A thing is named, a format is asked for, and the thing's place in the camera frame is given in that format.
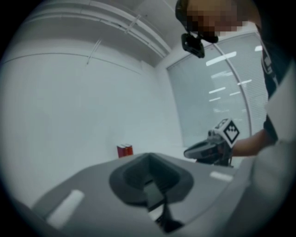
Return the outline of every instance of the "person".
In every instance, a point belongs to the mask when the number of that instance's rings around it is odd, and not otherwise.
[[[262,0],[180,0],[181,10],[191,24],[193,31],[207,36],[220,32],[236,31],[247,21],[256,25],[262,43],[262,68],[264,72],[268,99],[280,85],[291,59],[289,43],[291,21],[286,1],[276,4]],[[238,140],[233,147],[233,156],[255,156],[263,148],[275,144],[278,140],[275,129],[268,116],[263,129],[255,135]]]

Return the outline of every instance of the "head-mounted camera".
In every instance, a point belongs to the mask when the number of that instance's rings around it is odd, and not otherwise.
[[[185,51],[190,52],[191,54],[204,58],[204,45],[202,39],[208,41],[209,43],[217,43],[218,36],[211,36],[209,32],[201,32],[194,28],[193,22],[188,21],[187,17],[187,4],[188,0],[178,0],[176,4],[176,18],[182,23],[187,33],[183,34],[182,46]],[[191,33],[197,32],[197,37],[194,37]]]

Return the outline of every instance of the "sleeve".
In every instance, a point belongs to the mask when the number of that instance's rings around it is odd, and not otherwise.
[[[268,134],[272,137],[274,141],[278,140],[277,133],[272,125],[271,120],[269,119],[268,115],[266,116],[266,121],[263,124],[264,129],[268,132]]]

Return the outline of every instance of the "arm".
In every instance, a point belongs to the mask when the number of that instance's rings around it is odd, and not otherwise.
[[[265,129],[255,135],[236,142],[233,147],[233,156],[255,156],[263,148],[274,144],[274,140]]]

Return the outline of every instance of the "white wall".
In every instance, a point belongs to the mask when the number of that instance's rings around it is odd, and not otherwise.
[[[81,169],[117,159],[121,143],[168,154],[154,68],[105,45],[86,65],[87,40],[18,37],[0,70],[2,168],[13,196],[31,207]]]
[[[246,26],[242,27],[237,32],[227,32],[223,36],[219,37],[219,41],[235,37],[241,34],[247,34],[257,31],[257,28],[254,24],[248,23]],[[162,101],[164,116],[166,120],[166,133],[168,135],[169,144],[172,146],[172,149],[176,151],[179,158],[184,157],[183,151],[186,149],[183,147],[182,133],[180,128],[179,116],[176,108],[176,103],[169,79],[169,74],[167,68],[181,60],[182,58],[189,55],[188,52],[184,51],[181,44],[181,34],[183,32],[180,30],[180,40],[173,48],[172,52],[164,58],[156,67],[156,74],[159,79],[161,91],[162,91]],[[206,47],[209,45],[208,42],[203,42]]]

